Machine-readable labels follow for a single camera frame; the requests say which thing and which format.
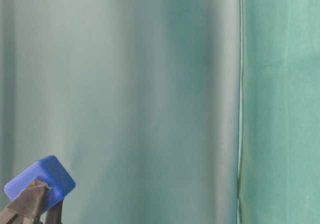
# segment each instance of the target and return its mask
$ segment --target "teal backdrop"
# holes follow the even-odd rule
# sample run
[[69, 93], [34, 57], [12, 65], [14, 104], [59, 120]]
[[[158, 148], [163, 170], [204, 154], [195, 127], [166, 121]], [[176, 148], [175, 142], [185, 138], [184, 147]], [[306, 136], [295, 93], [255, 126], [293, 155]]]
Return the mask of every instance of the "teal backdrop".
[[0, 0], [0, 186], [54, 154], [63, 223], [235, 223], [239, 7]]
[[243, 0], [239, 220], [319, 223], [320, 0]]

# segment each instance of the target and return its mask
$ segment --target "satin fabric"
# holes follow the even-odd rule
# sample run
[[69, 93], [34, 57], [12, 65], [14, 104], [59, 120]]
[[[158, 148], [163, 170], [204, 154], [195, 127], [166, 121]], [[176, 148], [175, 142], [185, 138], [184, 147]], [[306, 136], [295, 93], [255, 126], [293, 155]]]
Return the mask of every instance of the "satin fabric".
[[235, 222], [239, 0], [0, 4], [1, 186], [54, 154], [63, 223]]

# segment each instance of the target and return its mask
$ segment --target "black clamp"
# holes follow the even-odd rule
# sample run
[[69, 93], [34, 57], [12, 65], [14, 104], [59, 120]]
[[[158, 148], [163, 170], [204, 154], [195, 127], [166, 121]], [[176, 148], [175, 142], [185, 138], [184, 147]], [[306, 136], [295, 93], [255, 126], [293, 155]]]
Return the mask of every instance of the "black clamp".
[[[43, 202], [48, 184], [34, 179], [2, 212], [0, 224], [42, 224]], [[51, 207], [45, 218], [45, 224], [62, 224], [61, 214], [63, 200]]]

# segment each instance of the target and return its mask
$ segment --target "blue rubber cap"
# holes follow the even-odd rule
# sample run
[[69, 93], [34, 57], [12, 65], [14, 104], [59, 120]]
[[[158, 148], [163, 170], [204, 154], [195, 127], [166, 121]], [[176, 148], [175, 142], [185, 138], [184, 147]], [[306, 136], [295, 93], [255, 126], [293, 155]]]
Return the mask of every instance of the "blue rubber cap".
[[43, 204], [43, 212], [61, 201], [75, 188], [75, 181], [54, 155], [37, 160], [4, 187], [5, 193], [14, 200], [21, 191], [35, 178], [45, 181], [49, 186]]

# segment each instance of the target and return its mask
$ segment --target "green fabric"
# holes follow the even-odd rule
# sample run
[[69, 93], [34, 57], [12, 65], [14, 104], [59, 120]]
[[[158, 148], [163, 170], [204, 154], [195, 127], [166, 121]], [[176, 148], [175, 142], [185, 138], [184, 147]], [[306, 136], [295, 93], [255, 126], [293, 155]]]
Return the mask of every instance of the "green fabric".
[[242, 224], [319, 223], [320, 0], [243, 0]]
[[0, 4], [1, 188], [54, 154], [63, 223], [235, 223], [239, 0]]

